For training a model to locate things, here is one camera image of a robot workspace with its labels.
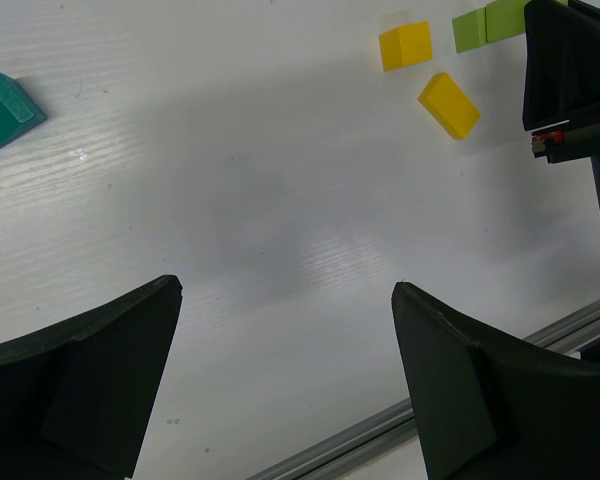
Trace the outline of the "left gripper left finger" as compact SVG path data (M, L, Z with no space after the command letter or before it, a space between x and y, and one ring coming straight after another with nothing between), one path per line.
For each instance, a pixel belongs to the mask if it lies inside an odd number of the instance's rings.
M130 479L182 304L161 276L0 343L0 479Z

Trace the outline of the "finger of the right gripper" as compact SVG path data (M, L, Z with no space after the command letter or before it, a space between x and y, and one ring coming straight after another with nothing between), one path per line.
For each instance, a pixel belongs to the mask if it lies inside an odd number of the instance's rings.
M524 22L524 129L600 111L600 8L536 0L524 7Z

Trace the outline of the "light green rectangular block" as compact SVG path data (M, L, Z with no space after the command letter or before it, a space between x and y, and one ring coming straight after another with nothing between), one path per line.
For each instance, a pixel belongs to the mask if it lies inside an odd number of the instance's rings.
M529 0L496 0L485 7L486 39L494 43L524 34L524 9Z

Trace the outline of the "small green cube block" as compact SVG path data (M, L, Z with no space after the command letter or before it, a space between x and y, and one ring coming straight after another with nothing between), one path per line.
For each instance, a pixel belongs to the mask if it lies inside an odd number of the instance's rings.
M457 53L483 47L487 44L485 8L475 9L452 20Z

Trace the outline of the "small yellow cube block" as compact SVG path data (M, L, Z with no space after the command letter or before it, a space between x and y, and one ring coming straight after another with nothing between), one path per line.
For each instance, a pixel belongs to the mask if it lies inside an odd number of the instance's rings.
M428 21L401 25L379 35L384 72L430 61L433 44Z

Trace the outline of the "teal arch block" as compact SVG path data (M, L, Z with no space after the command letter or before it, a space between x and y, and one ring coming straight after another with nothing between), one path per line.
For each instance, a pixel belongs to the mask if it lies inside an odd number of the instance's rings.
M47 120L47 115L13 78L0 73L0 149Z

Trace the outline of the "yellow rectangular block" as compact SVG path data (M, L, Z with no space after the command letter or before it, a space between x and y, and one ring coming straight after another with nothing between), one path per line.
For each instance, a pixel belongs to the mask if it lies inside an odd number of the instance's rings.
M433 75L418 101L455 140L466 139L480 119L480 112L446 72Z

